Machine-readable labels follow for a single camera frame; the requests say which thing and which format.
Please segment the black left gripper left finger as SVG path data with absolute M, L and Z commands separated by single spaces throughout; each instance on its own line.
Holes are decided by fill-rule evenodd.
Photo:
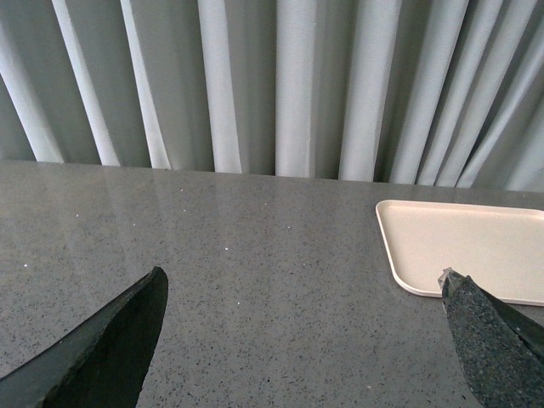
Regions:
M 167 306 L 163 269 L 108 302 L 1 380 L 3 407 L 134 407 Z

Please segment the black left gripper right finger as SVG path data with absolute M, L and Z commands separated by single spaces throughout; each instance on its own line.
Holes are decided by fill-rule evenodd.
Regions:
M 439 286 L 475 399 L 483 407 L 542 407 L 543 326 L 451 268 Z

